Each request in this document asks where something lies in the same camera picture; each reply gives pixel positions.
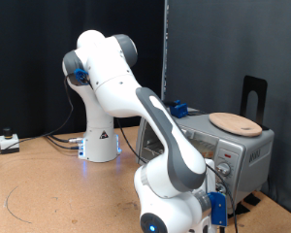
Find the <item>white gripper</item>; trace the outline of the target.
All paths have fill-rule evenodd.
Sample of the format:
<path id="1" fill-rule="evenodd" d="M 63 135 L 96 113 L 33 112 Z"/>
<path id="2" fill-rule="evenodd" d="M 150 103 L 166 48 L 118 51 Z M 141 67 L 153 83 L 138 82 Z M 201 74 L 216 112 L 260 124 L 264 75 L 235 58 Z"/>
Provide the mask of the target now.
<path id="1" fill-rule="evenodd" d="M 214 162 L 211 159 L 206 159 L 207 164 L 207 193 L 215 192 L 216 177 L 213 172 Z"/>

